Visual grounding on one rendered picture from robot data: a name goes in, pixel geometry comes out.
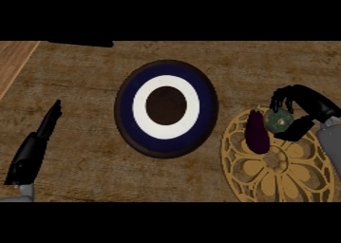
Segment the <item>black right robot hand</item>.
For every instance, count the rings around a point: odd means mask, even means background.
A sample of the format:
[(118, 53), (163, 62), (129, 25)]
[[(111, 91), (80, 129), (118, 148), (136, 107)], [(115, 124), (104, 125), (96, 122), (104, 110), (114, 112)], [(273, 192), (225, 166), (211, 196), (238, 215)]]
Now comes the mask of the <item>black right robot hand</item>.
[(301, 84), (288, 85), (273, 91), (270, 97), (270, 110), (278, 112), (282, 105), (286, 105), (289, 113), (294, 113), (292, 103), (297, 103), (307, 113), (284, 132), (273, 136), (286, 141), (298, 141), (315, 125), (313, 121), (325, 123), (331, 117), (341, 118), (341, 108), (337, 104), (312, 88)]

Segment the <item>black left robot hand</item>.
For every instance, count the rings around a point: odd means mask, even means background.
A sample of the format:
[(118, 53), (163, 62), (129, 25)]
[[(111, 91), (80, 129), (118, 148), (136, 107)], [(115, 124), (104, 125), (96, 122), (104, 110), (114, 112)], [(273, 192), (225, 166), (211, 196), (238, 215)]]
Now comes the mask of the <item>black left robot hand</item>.
[(6, 185), (28, 185), (34, 182), (43, 164), (46, 145), (61, 115), (61, 101), (56, 101), (43, 117), (39, 130), (28, 134), (19, 145), (5, 179)]

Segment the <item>green round squash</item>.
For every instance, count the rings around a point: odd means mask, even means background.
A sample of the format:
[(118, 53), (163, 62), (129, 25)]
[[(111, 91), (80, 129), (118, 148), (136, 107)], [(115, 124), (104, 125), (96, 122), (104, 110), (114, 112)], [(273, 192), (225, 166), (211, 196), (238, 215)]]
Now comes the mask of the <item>green round squash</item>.
[(278, 111), (270, 110), (266, 115), (266, 128), (276, 134), (286, 131), (289, 125), (294, 122), (294, 115), (284, 108), (279, 108)]

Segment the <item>yellow openwork round placemat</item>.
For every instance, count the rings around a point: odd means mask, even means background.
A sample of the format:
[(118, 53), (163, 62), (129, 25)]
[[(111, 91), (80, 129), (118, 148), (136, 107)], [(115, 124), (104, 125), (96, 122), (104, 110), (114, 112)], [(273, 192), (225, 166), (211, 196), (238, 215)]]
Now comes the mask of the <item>yellow openwork round placemat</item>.
[(270, 136), (270, 150), (257, 155), (247, 147), (244, 129), (250, 111), (230, 120), (220, 143), (220, 162), (241, 202), (331, 202), (334, 170), (312, 131), (295, 142)]

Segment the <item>blue and white round plate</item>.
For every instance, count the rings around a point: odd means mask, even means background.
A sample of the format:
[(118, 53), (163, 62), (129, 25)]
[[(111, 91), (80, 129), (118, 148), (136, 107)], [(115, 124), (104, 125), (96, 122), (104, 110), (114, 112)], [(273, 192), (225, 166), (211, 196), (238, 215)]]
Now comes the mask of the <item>blue and white round plate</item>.
[(217, 119), (217, 96), (204, 72), (176, 60), (142, 65), (120, 86), (114, 118), (124, 141), (139, 153), (157, 159), (191, 153)]

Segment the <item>dark purple eggplant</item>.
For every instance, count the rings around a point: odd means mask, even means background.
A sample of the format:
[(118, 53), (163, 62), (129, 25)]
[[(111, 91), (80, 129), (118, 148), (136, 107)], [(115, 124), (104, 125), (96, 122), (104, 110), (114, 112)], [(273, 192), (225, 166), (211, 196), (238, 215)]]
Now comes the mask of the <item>dark purple eggplant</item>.
[(251, 110), (244, 129), (245, 144), (255, 154), (266, 154), (270, 150), (270, 137), (264, 126), (263, 114)]

